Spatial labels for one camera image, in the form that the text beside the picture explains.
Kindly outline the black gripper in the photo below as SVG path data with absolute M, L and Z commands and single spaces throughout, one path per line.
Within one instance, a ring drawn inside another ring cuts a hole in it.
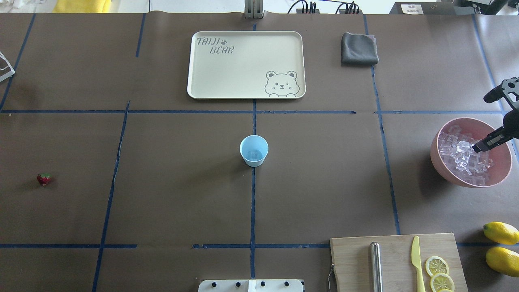
M 484 139 L 473 144 L 474 152 L 487 152 L 500 146 L 509 140 L 519 138 L 519 111 L 511 110 L 504 116 L 504 129 L 496 129 L 488 134 Z

